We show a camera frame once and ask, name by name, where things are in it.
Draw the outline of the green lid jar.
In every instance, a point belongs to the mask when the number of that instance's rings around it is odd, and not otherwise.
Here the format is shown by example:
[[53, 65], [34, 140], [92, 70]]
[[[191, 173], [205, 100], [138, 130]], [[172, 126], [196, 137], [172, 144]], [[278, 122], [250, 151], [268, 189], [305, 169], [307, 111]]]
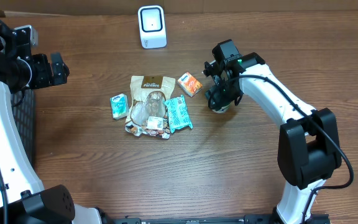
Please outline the green lid jar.
[[221, 114], [221, 113], [225, 113], [229, 108], [229, 105], [226, 106], [222, 106], [220, 109], [214, 109], [213, 111], [215, 113]]

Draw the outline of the brown beige snack pouch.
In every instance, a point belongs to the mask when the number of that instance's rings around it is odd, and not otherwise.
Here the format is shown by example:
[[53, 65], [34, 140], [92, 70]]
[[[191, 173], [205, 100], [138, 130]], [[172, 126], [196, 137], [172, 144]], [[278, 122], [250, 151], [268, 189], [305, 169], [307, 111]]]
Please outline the brown beige snack pouch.
[[170, 138], [167, 107], [175, 79], [163, 76], [131, 77], [131, 105], [125, 130], [134, 136], [147, 135], [161, 139]]

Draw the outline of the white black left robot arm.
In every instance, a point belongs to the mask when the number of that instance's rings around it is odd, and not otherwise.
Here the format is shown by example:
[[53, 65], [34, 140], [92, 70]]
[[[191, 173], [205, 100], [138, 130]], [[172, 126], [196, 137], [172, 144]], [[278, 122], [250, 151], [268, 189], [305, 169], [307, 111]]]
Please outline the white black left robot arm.
[[70, 73], [60, 54], [32, 54], [37, 41], [33, 27], [0, 20], [0, 223], [108, 223], [99, 208], [77, 205], [65, 186], [46, 189], [25, 153], [11, 96], [65, 84]]

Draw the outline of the orange packet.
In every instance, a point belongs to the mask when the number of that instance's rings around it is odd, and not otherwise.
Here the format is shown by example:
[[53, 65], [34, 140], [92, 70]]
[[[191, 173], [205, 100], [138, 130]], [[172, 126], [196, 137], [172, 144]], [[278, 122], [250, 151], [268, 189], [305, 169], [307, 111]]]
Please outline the orange packet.
[[195, 96], [203, 87], [202, 84], [189, 72], [184, 73], [177, 80], [177, 83], [190, 97]]

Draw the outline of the teal snack packet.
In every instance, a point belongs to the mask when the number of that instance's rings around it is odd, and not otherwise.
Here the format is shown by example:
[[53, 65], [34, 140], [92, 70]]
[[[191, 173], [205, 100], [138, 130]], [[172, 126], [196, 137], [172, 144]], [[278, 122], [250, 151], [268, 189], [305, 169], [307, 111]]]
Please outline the teal snack packet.
[[168, 124], [171, 133], [185, 127], [193, 128], [183, 95], [166, 100], [164, 105], [167, 107]]

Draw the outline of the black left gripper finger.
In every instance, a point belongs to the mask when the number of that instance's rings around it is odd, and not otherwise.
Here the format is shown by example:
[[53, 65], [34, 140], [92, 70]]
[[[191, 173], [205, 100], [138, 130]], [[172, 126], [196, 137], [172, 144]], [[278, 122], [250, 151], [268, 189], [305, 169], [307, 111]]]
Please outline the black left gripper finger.
[[53, 73], [53, 78], [52, 78], [53, 85], [62, 85], [67, 83], [70, 71], [65, 63], [53, 63], [52, 73]]
[[62, 67], [63, 66], [63, 59], [59, 52], [52, 53], [50, 55], [51, 59], [51, 66], [53, 67]]

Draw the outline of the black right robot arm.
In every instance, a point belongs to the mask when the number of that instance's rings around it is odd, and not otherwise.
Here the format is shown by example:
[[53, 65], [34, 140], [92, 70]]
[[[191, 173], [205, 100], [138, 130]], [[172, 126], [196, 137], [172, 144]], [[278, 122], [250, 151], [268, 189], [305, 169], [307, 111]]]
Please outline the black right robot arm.
[[208, 108], [225, 112], [251, 97], [279, 128], [277, 162], [285, 182], [283, 195], [270, 215], [246, 215], [245, 223], [329, 223], [312, 214], [319, 191], [345, 189], [354, 181], [352, 165], [340, 148], [337, 121], [327, 109], [317, 110], [295, 96], [253, 52], [242, 55], [231, 39], [212, 50], [203, 73], [214, 85], [205, 93]]

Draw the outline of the small teal tissue pack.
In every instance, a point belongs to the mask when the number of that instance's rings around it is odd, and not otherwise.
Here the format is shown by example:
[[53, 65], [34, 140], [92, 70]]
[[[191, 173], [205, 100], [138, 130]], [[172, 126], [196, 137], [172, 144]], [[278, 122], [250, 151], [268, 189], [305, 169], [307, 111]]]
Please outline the small teal tissue pack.
[[112, 117], [121, 119], [127, 116], [129, 112], [127, 96], [123, 93], [110, 98]]

